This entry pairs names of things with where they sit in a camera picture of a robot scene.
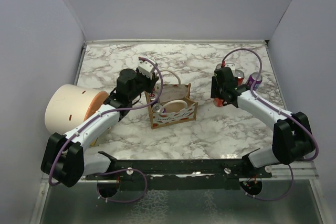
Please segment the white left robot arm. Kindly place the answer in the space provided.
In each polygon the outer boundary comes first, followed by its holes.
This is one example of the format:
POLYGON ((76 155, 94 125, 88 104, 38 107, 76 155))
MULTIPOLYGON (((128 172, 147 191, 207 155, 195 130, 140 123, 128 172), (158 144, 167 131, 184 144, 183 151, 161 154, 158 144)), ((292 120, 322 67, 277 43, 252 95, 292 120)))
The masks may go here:
POLYGON ((117 85, 104 100, 100 108, 87 120, 63 135, 52 134, 47 142, 41 171, 48 174, 51 186, 75 185, 82 176, 99 174, 104 179, 115 175, 116 166, 107 154, 96 153, 85 156, 89 145, 109 127, 120 122, 130 110, 135 110, 133 101, 142 92, 151 93, 157 81, 162 81, 159 69, 145 72, 123 69, 117 85))

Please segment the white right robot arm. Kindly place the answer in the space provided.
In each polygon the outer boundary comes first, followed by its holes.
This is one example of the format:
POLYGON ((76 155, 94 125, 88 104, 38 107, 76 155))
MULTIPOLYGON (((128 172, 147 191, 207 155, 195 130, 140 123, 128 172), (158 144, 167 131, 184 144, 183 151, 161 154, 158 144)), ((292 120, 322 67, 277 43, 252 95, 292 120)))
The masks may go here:
POLYGON ((238 85, 231 68, 214 71, 211 98, 222 99, 227 104, 240 108, 266 124, 272 131, 272 144, 244 156, 241 171, 246 177, 254 177, 266 165, 288 165, 315 151, 307 116, 291 113, 275 106, 253 93, 245 84, 238 85))

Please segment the black soda can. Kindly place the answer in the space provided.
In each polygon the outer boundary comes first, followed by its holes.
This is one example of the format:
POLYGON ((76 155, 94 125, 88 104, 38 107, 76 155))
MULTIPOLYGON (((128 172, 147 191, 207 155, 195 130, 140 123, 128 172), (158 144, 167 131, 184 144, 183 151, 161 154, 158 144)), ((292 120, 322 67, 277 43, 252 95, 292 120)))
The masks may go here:
POLYGON ((221 63, 217 64, 215 69, 217 70, 217 69, 220 69, 220 68, 222 68, 222 64, 221 63))

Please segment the red Coke can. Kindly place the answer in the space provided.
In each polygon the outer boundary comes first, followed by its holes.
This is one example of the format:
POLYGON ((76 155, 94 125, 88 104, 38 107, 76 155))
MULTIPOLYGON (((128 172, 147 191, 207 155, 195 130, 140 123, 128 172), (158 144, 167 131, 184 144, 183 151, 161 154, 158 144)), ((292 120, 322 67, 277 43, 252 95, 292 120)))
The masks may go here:
POLYGON ((226 105, 226 102, 223 99, 220 98, 214 98, 213 103, 217 107, 223 107, 226 105))
POLYGON ((240 86, 243 83, 243 80, 245 78, 245 74, 243 71, 236 69, 234 77, 237 79, 237 84, 240 86))

